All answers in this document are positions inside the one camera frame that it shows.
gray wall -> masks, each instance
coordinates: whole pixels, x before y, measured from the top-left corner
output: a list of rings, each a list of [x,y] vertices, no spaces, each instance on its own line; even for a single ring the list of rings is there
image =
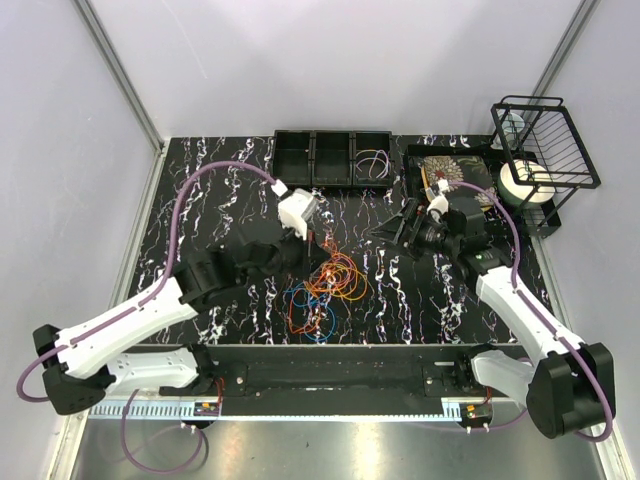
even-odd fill
[[[92,0],[165,136],[487,133],[579,0]]]
[[[572,326],[616,361],[618,424],[640,471],[640,2],[601,2],[552,94],[563,96],[602,177],[546,241]]]
[[[153,156],[69,1],[0,2],[0,105],[0,476],[33,480],[60,419],[16,396],[31,332],[108,306]]]

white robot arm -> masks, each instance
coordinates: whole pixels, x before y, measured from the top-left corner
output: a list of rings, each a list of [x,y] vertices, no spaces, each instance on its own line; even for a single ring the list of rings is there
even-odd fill
[[[328,259],[307,226],[317,201],[309,192],[291,192],[279,181],[272,188],[280,198],[278,213],[284,227],[278,242],[251,242],[231,250],[215,246],[198,252],[176,266],[169,277],[163,276],[83,324],[62,330],[44,325],[34,332],[36,351],[45,367],[47,397],[59,414],[90,408],[106,394],[129,395],[137,389],[165,387],[193,395],[217,391],[216,368],[202,345],[168,353],[123,352],[155,332],[210,310],[218,295],[244,286],[251,273],[287,271],[308,276]],[[25,373],[18,382],[18,394],[39,401],[24,394]]]
[[[414,259],[428,252],[447,256],[454,275],[500,316],[527,352],[529,363],[523,363],[492,345],[472,347],[457,364],[459,386],[502,392],[525,406],[549,438],[603,421],[610,431],[615,416],[611,353],[600,343],[586,344],[562,325],[519,279],[517,261],[512,267],[489,244],[479,203],[472,197],[447,199],[447,191],[447,182],[438,182],[427,192],[429,205],[410,199],[371,235]]]

black box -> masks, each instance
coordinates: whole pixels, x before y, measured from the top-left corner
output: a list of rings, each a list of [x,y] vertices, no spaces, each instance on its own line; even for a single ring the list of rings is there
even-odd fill
[[[390,188],[395,176],[391,132],[354,132],[354,188]]]
[[[271,174],[289,187],[311,186],[313,132],[276,130]]]
[[[351,132],[315,132],[314,187],[349,187],[353,170]]]

wire rack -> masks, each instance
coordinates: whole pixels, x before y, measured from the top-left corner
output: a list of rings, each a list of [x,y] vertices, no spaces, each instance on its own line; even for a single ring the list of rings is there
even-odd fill
[[[567,109],[558,97],[509,95],[491,108],[494,149],[502,149],[513,181],[532,187],[513,212],[532,235],[548,236],[560,225],[558,210],[579,189],[600,177]],[[531,208],[537,193],[551,199]]]

tangled wires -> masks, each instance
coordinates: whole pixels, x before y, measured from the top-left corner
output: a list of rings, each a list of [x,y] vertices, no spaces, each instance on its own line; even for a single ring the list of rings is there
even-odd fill
[[[328,305],[331,299],[355,302],[366,295],[369,287],[366,275],[351,257],[340,252],[330,240],[325,241],[323,246],[331,251],[331,258],[322,264],[309,281],[285,291],[285,294],[291,295],[287,318],[289,331],[304,334],[316,343],[326,342],[336,330],[336,316]],[[306,310],[307,321],[304,325],[293,324],[294,308]],[[323,335],[320,325],[329,318],[332,321],[331,329]]]
[[[361,154],[372,154],[375,153],[374,156],[369,155],[367,158],[363,158],[356,163],[356,168],[358,171],[362,171],[360,165],[371,161],[371,166],[369,167],[369,178],[373,178],[373,167],[376,165],[376,162],[381,162],[383,165],[382,171],[375,178],[386,178],[389,175],[389,170],[391,168],[391,161],[389,160],[389,155],[384,150],[361,150],[356,154],[356,158]]]

